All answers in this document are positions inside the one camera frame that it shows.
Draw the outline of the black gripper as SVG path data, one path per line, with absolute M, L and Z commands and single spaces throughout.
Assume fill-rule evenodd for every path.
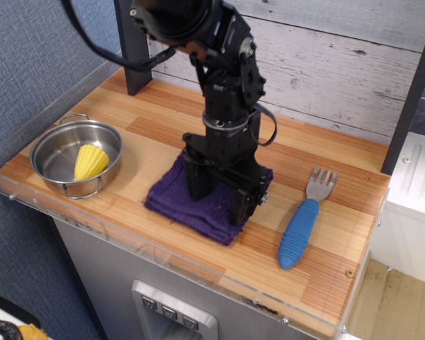
M 204 119 L 205 135 L 185 133 L 184 172 L 188 192 L 196 202 L 213 189 L 209 171 L 222 172 L 220 178 L 233 189 L 229 221 L 243 225 L 264 202 L 269 175 L 259 165 L 255 153 L 259 142 L 261 120 L 247 118 L 241 122 L 223 122 Z

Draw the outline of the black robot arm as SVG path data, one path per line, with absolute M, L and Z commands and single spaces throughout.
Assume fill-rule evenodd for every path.
M 269 183 L 255 159 L 266 80 L 250 27 L 224 1 L 134 1 L 130 16 L 151 39 L 190 57 L 205 97 L 205 134 L 183 136 L 189 193 L 200 200 L 214 180 L 224 182 L 233 190 L 229 220 L 242 224 Z

